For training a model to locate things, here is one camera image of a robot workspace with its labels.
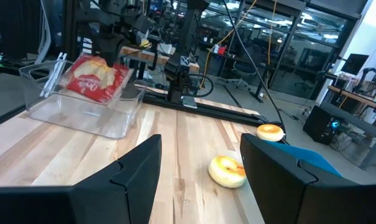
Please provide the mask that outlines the black office chair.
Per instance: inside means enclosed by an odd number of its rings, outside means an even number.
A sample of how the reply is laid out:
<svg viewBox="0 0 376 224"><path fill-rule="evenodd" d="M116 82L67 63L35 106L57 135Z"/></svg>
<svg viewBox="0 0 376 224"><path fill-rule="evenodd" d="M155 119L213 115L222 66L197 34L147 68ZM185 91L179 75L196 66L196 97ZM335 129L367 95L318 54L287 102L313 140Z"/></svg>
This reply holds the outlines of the black office chair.
<svg viewBox="0 0 376 224"><path fill-rule="evenodd" d="M244 77L253 77L257 74L254 68L247 63L235 61L232 72L239 76L239 78L230 78L227 83L235 84L236 88L244 91L251 91L251 86L244 81Z"/></svg>

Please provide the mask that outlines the black computer tower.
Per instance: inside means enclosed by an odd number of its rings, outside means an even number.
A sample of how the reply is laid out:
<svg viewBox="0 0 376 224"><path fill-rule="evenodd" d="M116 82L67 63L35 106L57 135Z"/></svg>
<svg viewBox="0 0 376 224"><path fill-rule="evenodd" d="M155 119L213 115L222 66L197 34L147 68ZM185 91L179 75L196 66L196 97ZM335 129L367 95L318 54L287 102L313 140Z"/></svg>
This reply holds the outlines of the black computer tower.
<svg viewBox="0 0 376 224"><path fill-rule="evenodd" d="M343 121L343 118L332 115L319 106L314 106L303 125L303 131L313 141L330 145Z"/></svg>

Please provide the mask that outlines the red snack packet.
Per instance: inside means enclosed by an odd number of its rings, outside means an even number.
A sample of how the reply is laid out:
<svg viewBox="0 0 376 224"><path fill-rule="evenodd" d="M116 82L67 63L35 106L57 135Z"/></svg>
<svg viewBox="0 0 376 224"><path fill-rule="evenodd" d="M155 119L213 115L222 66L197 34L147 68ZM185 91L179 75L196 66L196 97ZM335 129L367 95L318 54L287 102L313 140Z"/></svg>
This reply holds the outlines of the red snack packet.
<svg viewBox="0 0 376 224"><path fill-rule="evenodd" d="M120 96L131 72L128 67L115 63L109 67L105 59L82 53L62 75L59 84L99 103L108 104Z"/></svg>

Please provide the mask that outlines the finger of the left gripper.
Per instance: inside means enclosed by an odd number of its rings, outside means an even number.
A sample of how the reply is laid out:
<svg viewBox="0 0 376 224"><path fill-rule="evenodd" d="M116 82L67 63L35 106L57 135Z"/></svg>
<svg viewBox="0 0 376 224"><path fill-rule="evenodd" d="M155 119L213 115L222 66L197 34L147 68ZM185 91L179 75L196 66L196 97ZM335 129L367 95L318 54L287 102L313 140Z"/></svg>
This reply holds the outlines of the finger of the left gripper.
<svg viewBox="0 0 376 224"><path fill-rule="evenodd" d="M100 35L98 40L99 56L105 59L108 67L113 67L125 37L121 34Z"/></svg>

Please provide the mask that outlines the blue plastic bin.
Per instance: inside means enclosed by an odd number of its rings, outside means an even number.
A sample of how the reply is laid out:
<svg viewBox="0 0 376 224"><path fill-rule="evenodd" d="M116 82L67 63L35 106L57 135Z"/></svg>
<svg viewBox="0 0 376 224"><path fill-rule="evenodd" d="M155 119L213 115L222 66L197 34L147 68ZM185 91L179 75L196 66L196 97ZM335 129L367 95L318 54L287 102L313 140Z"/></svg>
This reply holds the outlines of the blue plastic bin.
<svg viewBox="0 0 376 224"><path fill-rule="evenodd" d="M267 141L267 143L298 159L304 160L314 166L320 167L328 172L341 176L340 173L338 173L338 171L322 155L318 154L317 152L287 144L282 144L279 142Z"/></svg>

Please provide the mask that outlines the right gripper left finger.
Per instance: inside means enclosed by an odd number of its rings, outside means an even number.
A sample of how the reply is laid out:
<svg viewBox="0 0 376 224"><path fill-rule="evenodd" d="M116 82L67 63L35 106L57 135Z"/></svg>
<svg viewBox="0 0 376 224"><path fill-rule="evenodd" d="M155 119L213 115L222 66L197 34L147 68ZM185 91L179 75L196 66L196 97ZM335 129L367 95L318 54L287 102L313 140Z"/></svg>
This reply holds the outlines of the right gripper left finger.
<svg viewBox="0 0 376 224"><path fill-rule="evenodd" d="M161 158L154 134L74 185L0 187L0 224L148 224Z"/></svg>

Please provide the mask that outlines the wooden workbench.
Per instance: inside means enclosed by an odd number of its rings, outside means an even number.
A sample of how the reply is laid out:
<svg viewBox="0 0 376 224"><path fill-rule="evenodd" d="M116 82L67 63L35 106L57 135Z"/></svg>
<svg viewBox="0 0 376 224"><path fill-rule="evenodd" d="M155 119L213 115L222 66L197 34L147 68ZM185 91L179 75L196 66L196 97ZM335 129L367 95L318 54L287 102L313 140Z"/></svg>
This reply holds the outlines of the wooden workbench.
<svg viewBox="0 0 376 224"><path fill-rule="evenodd" d="M376 111L376 99L370 98L367 96L363 96L357 93L353 93L351 91L346 91L344 89L335 87L335 86L328 86L328 90L333 92L333 95L336 96L345 96L346 99L350 98L353 100L356 100L360 103L365 104L366 106L373 108L374 111ZM335 106L331 104L332 97L325 97L323 102L320 104L320 106L328 111L331 114L334 114L336 116L342 116L346 119L347 122L353 124L354 126L357 126L359 129L365 131L366 133L371 134L373 137L376 137L376 127L373 126L370 123L367 123L366 121L359 119L358 117L354 116L353 114L350 114L344 110L341 109L342 103L339 106ZM376 158L376 142L375 144L370 147L370 151L367 153L366 157L363 159L363 161L359 164L359 168L366 170L366 168L370 167L370 163Z"/></svg>

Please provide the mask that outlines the black monitor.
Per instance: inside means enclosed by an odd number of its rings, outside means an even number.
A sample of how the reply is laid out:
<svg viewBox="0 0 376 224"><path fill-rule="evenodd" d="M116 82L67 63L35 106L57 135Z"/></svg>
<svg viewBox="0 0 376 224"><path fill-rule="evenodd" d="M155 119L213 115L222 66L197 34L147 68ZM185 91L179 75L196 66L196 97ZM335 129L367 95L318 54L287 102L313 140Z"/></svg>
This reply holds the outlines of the black monitor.
<svg viewBox="0 0 376 224"><path fill-rule="evenodd" d="M341 71L352 75L357 75L364 63L367 61L368 57L368 55L350 54L350 56L346 59L345 64L341 68Z"/></svg>

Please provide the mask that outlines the wooden desk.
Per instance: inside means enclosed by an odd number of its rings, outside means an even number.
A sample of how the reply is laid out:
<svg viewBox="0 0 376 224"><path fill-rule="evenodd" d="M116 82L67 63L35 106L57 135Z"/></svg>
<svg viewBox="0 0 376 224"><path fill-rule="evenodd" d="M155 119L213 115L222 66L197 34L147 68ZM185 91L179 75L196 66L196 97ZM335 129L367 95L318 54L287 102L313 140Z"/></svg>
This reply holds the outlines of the wooden desk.
<svg viewBox="0 0 376 224"><path fill-rule="evenodd" d="M132 57L134 60L143 61L146 63L152 63L155 58L155 54L153 52L127 46L121 48L119 55L126 55L127 57ZM169 57L158 54L157 64L165 65L168 59Z"/></svg>

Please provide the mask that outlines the clear plastic container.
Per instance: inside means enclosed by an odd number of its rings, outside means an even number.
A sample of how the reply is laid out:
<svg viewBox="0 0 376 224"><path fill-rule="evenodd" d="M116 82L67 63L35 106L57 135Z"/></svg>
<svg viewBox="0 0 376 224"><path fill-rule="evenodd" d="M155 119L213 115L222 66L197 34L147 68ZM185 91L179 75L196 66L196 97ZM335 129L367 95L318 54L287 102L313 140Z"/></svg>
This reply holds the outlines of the clear plastic container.
<svg viewBox="0 0 376 224"><path fill-rule="evenodd" d="M135 123L147 83L129 80L111 100L100 103L67 88L72 66L67 61L51 61L19 69L29 117L111 139L123 138Z"/></svg>

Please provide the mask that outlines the orange glazed toy donut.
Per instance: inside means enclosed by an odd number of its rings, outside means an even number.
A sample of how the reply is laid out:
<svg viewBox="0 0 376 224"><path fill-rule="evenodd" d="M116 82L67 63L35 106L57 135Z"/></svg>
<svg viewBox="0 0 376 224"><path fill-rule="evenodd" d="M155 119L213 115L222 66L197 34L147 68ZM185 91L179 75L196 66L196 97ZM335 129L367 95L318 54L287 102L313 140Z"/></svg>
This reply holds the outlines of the orange glazed toy donut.
<svg viewBox="0 0 376 224"><path fill-rule="evenodd" d="M208 166L208 172L216 183L230 189L239 188L246 181L243 165L229 156L214 157Z"/></svg>
<svg viewBox="0 0 376 224"><path fill-rule="evenodd" d="M257 128L257 136L266 141L277 142L284 137L283 129L274 124L263 124Z"/></svg>

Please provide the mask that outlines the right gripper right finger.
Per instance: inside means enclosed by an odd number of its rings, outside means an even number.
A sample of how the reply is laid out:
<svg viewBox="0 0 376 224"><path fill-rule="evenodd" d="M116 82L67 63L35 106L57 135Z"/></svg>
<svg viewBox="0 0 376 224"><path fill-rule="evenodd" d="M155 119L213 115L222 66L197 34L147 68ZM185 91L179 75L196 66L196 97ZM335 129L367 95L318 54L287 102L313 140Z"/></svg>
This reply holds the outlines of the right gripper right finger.
<svg viewBox="0 0 376 224"><path fill-rule="evenodd" d="M376 184L361 185L241 136L247 180L265 224L376 224Z"/></svg>

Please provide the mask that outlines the black aluminium table frame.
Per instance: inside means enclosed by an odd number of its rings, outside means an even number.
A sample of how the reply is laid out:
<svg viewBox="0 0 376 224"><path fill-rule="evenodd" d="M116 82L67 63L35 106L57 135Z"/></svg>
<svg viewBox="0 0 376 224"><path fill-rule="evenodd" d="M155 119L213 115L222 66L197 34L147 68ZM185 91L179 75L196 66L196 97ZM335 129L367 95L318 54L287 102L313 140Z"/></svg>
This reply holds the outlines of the black aluminium table frame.
<svg viewBox="0 0 376 224"><path fill-rule="evenodd" d="M148 92L144 98L143 103L155 106L161 106L164 108L170 108L173 110L184 111L187 113L198 114L202 116L208 116L211 118L231 121L234 123L246 124L249 126L258 127L262 124L275 124L282 129L284 125L281 121L266 121L261 118L260 115L255 115L253 113L247 114L239 111L234 111L232 109L225 109L222 107L212 106L204 103L197 103L197 108L189 108L176 103L171 103L165 99L164 93Z"/></svg>

